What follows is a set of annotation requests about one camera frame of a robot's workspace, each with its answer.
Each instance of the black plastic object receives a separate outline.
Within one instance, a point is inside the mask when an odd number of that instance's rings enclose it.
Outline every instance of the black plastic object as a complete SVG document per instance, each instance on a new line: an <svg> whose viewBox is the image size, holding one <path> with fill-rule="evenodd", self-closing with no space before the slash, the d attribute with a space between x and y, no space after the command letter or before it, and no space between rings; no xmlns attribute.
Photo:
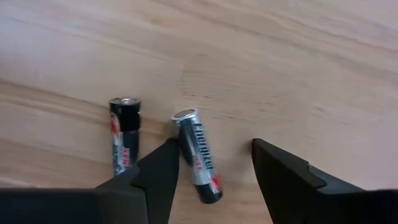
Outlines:
<svg viewBox="0 0 398 224"><path fill-rule="evenodd" d="M177 142L169 139L95 189L0 189L0 223L166 224L178 157Z"/></svg>
<svg viewBox="0 0 398 224"><path fill-rule="evenodd" d="M262 139L252 160L274 223L398 223L398 190L365 191Z"/></svg>

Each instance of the wood grain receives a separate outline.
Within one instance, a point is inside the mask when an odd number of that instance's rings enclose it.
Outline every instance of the wood grain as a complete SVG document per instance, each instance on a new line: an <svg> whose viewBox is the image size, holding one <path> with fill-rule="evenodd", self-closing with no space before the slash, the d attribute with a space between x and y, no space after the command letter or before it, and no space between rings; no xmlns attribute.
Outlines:
<svg viewBox="0 0 398 224"><path fill-rule="evenodd" d="M365 189L398 188L398 2L0 1L0 186L111 175L107 102L142 100L141 157L197 107L225 197L181 169L171 223L270 223L249 141Z"/></svg>

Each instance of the black and silver battery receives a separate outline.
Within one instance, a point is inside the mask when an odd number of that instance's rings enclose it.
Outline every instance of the black and silver battery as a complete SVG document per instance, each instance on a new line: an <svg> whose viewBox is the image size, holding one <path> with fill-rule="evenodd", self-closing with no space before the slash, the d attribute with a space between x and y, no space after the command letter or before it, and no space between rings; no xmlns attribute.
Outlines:
<svg viewBox="0 0 398 224"><path fill-rule="evenodd" d="M109 101L113 137L113 174L119 175L137 162L141 101L135 98L113 98Z"/></svg>
<svg viewBox="0 0 398 224"><path fill-rule="evenodd" d="M220 179L216 173L205 129L198 110L189 109L172 116L174 135L192 173L193 184L203 203L215 203L222 196Z"/></svg>

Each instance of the battery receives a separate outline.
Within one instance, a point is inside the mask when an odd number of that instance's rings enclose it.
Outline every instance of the battery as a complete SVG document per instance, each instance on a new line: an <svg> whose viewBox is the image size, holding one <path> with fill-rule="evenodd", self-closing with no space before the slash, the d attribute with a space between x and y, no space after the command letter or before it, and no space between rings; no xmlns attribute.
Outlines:
<svg viewBox="0 0 398 224"><path fill-rule="evenodd" d="M113 98L109 101L111 118L113 174L119 175L137 162L141 101Z"/></svg>
<svg viewBox="0 0 398 224"><path fill-rule="evenodd" d="M192 181L200 200L203 203L217 202L223 196L223 191L198 110L181 111L172 116L172 121L179 147L190 167Z"/></svg>

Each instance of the wooden table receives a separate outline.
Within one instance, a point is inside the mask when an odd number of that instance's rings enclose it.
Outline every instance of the wooden table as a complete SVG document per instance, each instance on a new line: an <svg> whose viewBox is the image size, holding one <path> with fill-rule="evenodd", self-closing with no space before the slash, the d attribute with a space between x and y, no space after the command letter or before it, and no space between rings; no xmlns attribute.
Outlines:
<svg viewBox="0 0 398 224"><path fill-rule="evenodd" d="M365 189L398 188L398 2L0 1L0 185L111 177L107 103L142 100L141 156L199 108L224 187L182 167L170 223L271 223L249 142Z"/></svg>

